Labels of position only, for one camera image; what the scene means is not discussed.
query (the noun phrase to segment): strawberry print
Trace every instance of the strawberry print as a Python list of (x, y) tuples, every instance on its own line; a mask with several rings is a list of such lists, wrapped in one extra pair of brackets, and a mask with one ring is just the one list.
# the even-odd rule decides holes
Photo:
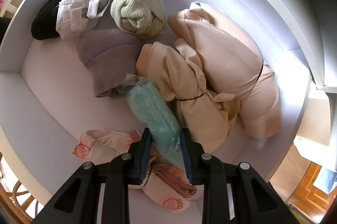
[(164, 201), (163, 203), (164, 207), (169, 208), (171, 210), (177, 210), (183, 208), (183, 203), (181, 202), (181, 199), (176, 198), (170, 198)]
[(169, 169), (169, 171), (171, 172), (171, 173), (173, 173), (173, 174), (176, 174), (176, 173), (178, 173), (179, 171), (181, 171), (178, 167), (176, 167), (176, 166), (172, 166), (170, 169)]
[(81, 158), (81, 159), (86, 159), (87, 156), (88, 156), (88, 153), (89, 153), (90, 149), (88, 146), (82, 144), (82, 143), (79, 143), (76, 145), (76, 147), (74, 148), (74, 150), (72, 151), (72, 153)]

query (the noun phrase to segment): beige fabric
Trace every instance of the beige fabric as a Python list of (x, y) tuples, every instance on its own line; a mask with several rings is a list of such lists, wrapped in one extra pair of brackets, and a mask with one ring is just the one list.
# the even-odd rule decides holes
[(239, 96), (239, 114), (249, 135), (265, 138), (279, 130), (281, 115), (275, 74), (263, 61), (255, 41), (239, 25), (226, 14), (199, 2), (170, 15), (167, 23), (198, 53), (214, 90)]
[(111, 16), (121, 30), (136, 36), (155, 36), (166, 26), (163, 0), (113, 0)]
[(193, 99), (204, 93), (197, 99), (178, 101), (177, 112), (183, 115), (193, 140), (210, 153), (225, 141), (234, 125), (239, 99), (234, 94), (211, 95), (196, 52), (183, 39), (176, 46), (181, 55), (158, 42), (145, 45), (137, 61), (137, 74), (149, 78), (165, 101)]

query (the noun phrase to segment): pink pajamas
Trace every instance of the pink pajamas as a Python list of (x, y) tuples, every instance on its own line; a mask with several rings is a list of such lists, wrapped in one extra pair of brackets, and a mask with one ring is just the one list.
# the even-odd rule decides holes
[[(104, 129), (88, 130), (81, 135), (73, 154), (98, 165), (126, 153), (131, 143), (139, 140), (140, 136), (136, 130), (127, 134)], [(152, 166), (148, 167), (144, 184), (129, 187), (141, 188), (149, 198), (171, 213), (184, 211), (189, 207), (188, 199), (197, 193), (197, 189), (188, 183), (183, 170), (163, 162), (166, 163), (152, 148), (150, 158)]]

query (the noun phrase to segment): black elastic band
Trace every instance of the black elastic band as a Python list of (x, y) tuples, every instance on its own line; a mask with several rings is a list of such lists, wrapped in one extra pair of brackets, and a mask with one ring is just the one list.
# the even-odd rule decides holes
[(257, 80), (256, 81), (258, 81), (258, 79), (260, 78), (262, 70), (263, 70), (263, 61), (262, 61), (262, 66), (261, 66), (260, 74), (257, 76)]
[(152, 172), (152, 166), (151, 166), (151, 169), (150, 169), (150, 172), (149, 172), (149, 175), (148, 175), (148, 179), (146, 180), (146, 182), (144, 183), (144, 186), (147, 184), (147, 182), (149, 181), (149, 178), (150, 178), (150, 175), (151, 175), (151, 172)]
[(180, 100), (180, 99), (178, 99), (178, 100), (179, 100), (179, 101), (196, 100), (196, 99), (202, 97), (204, 94), (205, 94), (205, 93), (202, 93), (200, 96), (195, 97), (195, 98), (193, 98), (193, 99), (185, 99), (185, 100)]

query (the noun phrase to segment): lavender knitted garment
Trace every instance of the lavender knitted garment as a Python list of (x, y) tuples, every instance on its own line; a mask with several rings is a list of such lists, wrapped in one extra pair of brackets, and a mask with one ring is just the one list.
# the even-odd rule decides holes
[(127, 73), (136, 74), (142, 48), (139, 38), (116, 29), (88, 30), (81, 34), (77, 53), (93, 78), (96, 98), (120, 97)]

